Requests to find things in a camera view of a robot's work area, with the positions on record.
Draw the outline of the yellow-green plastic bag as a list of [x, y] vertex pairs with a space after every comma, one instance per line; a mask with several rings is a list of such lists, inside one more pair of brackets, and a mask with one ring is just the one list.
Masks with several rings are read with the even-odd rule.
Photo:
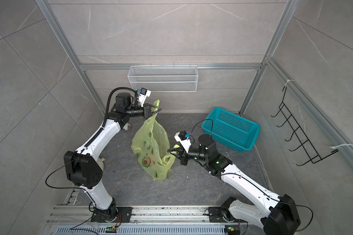
[[156, 118], [155, 114], [144, 121], [132, 139], [131, 149], [145, 172], [161, 181], [167, 178], [176, 157], [168, 152], [168, 134]]

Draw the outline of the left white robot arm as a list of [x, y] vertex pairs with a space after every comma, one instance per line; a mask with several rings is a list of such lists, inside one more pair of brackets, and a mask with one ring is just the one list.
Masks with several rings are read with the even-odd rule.
[[102, 182], [103, 170], [99, 165], [101, 152], [130, 118], [150, 118], [161, 110], [145, 102], [151, 95], [151, 91], [145, 88], [133, 90], [120, 87], [114, 91], [118, 93], [115, 103], [110, 105], [112, 95], [109, 95], [102, 125], [85, 144], [64, 155], [67, 179], [88, 195], [95, 207], [93, 219], [99, 222], [112, 222], [119, 218], [115, 200]]

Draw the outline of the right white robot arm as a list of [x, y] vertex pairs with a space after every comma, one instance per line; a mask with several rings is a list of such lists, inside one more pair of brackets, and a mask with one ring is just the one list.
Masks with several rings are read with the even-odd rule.
[[247, 176], [217, 150], [216, 142], [210, 135], [200, 135], [195, 146], [191, 139], [191, 134], [177, 132], [175, 140], [178, 146], [168, 152], [178, 158], [182, 165], [187, 165], [189, 161], [201, 162], [208, 173], [231, 185], [252, 202], [248, 205], [229, 198], [221, 206], [225, 220], [244, 220], [263, 229], [267, 235], [293, 235], [297, 232], [301, 220], [290, 196], [279, 196]]

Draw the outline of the teal plastic basket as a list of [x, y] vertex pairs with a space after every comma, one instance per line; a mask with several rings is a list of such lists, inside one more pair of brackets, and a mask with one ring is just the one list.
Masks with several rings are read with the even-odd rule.
[[238, 152], [250, 151], [260, 133], [260, 125], [222, 108], [214, 108], [202, 124], [206, 134]]

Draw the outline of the white plush dog toy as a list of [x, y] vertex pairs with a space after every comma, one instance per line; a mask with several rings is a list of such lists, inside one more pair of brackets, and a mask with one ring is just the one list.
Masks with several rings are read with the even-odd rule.
[[97, 159], [97, 164], [99, 165], [99, 167], [104, 170], [104, 161], [105, 159], [104, 158], [98, 158]]

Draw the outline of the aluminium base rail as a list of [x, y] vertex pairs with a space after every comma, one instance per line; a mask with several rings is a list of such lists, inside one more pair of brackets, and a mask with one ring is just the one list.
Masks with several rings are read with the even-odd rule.
[[125, 205], [121, 218], [111, 223], [93, 222], [87, 206], [55, 206], [43, 235], [249, 235], [259, 230], [264, 214], [254, 206], [240, 203], [237, 219], [223, 218], [214, 205]]

